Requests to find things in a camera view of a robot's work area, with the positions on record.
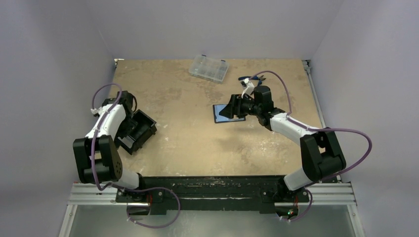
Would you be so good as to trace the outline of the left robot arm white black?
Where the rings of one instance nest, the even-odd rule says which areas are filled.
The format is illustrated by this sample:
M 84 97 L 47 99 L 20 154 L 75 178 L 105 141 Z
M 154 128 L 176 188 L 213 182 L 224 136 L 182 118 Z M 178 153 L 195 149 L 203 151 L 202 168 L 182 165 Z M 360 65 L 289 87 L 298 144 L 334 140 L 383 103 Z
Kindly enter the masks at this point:
M 118 152 L 120 139 L 137 126 L 132 109 L 134 96 L 128 91 L 118 92 L 91 112 L 98 118 L 93 129 L 73 142 L 78 176 L 81 183 L 96 184 L 99 190 L 108 185 L 128 189 L 135 202 L 147 197 L 147 188 L 141 185 L 141 175 L 125 169 Z

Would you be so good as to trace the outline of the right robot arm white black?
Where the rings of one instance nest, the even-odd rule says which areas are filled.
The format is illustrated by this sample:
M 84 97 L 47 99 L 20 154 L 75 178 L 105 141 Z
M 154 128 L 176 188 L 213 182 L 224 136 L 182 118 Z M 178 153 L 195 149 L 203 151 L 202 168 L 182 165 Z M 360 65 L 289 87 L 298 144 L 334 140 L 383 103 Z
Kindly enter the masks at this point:
M 230 101 L 219 115 L 228 119 L 255 116 L 266 129 L 299 145 L 301 168 L 278 182 L 277 194 L 284 201 L 295 197 L 297 190 L 346 167 L 346 160 L 335 133 L 293 122 L 285 111 L 274 106 L 271 90 L 265 85 L 257 86 L 252 96 L 231 95 Z

